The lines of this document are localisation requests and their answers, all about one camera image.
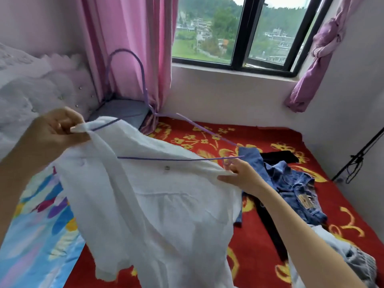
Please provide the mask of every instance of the multicolored quilt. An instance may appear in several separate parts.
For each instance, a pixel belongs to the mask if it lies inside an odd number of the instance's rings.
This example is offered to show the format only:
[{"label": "multicolored quilt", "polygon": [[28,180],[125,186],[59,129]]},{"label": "multicolored quilt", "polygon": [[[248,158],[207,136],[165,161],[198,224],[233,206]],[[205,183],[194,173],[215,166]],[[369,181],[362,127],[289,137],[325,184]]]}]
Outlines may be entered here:
[{"label": "multicolored quilt", "polygon": [[[300,160],[290,164],[315,178],[315,188],[321,207],[328,215],[329,231],[337,238],[360,247],[376,258],[377,284],[384,287],[384,245],[373,230],[356,213],[305,147],[301,134],[290,129],[258,128],[237,125],[202,123],[205,128],[225,137],[238,146],[257,147],[261,152],[290,150]],[[220,137],[202,132],[188,122],[163,118],[151,137],[168,141],[189,149],[202,157],[237,155],[234,147]],[[234,284],[238,288],[290,287],[291,278],[287,263],[279,259],[275,247],[263,226],[254,206],[243,198],[242,227],[235,227],[228,247],[228,262],[232,269]],[[94,262],[87,247],[84,248],[65,288],[139,288],[140,283],[133,267],[120,272],[115,282],[107,283],[94,276]]]},{"label": "multicolored quilt", "polygon": [[0,250],[1,288],[62,288],[84,247],[58,175],[32,178]]}]

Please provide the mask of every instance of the wall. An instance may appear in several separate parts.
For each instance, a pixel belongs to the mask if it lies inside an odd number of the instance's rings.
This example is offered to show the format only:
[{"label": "wall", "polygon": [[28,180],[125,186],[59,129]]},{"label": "wall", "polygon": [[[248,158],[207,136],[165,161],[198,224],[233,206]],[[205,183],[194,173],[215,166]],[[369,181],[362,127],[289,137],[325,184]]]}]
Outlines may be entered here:
[{"label": "wall", "polygon": [[[203,122],[287,126],[303,139],[329,176],[334,175],[384,126],[384,0],[365,0],[351,18],[320,89],[305,113],[294,114],[282,101],[294,81],[175,65],[164,112],[180,112]],[[377,145],[345,197],[382,241],[381,186],[384,170]]]},{"label": "wall", "polygon": [[34,56],[83,52],[75,0],[0,0],[0,42]]}]

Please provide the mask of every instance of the hand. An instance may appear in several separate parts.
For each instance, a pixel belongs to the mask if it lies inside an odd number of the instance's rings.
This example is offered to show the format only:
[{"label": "hand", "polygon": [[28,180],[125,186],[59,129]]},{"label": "hand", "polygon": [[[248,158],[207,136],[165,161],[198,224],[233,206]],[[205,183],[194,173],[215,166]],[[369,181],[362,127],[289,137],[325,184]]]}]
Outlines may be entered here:
[{"label": "hand", "polygon": [[256,197],[261,190],[269,187],[250,164],[238,158],[230,160],[231,164],[226,165],[225,169],[236,173],[237,176],[218,176],[220,181],[235,185]]},{"label": "hand", "polygon": [[30,175],[37,174],[67,148],[89,140],[87,133],[71,134],[70,128],[80,123],[84,123],[83,117],[68,107],[39,116],[4,161],[18,164],[19,169]]}]

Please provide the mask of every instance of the person's left hand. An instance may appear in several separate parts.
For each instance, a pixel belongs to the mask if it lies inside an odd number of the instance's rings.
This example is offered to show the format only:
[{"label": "person's left hand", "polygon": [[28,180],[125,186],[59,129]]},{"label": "person's left hand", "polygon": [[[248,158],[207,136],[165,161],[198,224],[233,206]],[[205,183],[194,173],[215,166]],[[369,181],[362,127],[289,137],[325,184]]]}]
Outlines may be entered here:
[{"label": "person's left hand", "polygon": [[89,140],[87,133],[70,132],[72,126],[80,123],[84,123],[83,117],[68,107],[39,116],[5,159],[30,175],[37,174],[67,148]]}]

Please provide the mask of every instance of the sky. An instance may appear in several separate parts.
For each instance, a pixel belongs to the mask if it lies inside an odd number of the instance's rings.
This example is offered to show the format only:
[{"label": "sky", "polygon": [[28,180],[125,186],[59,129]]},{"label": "sky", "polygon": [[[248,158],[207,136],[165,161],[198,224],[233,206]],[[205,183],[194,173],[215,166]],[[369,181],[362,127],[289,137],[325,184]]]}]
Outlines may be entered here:
[{"label": "sky", "polygon": [[[233,0],[238,5],[243,5],[244,0]],[[306,4],[307,0],[265,0],[269,7],[288,7],[288,8],[297,8],[303,7]]]}]

